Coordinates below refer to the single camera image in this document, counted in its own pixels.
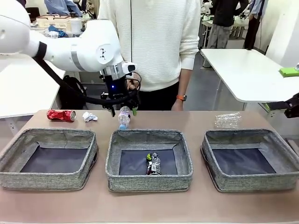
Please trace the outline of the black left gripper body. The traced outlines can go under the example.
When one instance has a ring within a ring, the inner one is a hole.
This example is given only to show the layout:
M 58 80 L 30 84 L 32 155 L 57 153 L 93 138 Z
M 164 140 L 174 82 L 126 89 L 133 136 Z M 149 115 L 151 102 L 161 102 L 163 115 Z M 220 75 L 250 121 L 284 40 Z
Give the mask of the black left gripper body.
M 128 95 L 128 86 L 125 76 L 117 80 L 113 80 L 112 76 L 106 76 L 104 80 L 108 90 L 108 102 L 118 100 Z

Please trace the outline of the person's right hand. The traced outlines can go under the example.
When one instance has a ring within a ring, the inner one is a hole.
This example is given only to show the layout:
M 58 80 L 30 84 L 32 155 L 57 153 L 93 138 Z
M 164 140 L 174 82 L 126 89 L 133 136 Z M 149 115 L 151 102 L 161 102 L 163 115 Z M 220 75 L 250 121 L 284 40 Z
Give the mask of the person's right hand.
M 130 90 L 134 90 L 139 87 L 139 80 L 137 79 L 127 79 L 126 81 L 127 81 L 128 89 Z

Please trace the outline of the person's left hand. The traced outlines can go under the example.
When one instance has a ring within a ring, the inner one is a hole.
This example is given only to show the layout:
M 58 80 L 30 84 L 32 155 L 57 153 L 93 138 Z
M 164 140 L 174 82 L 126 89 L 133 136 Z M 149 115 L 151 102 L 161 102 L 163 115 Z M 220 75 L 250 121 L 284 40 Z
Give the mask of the person's left hand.
M 173 104 L 171 110 L 172 111 L 183 111 L 184 101 L 181 99 L 176 99 L 175 103 Z

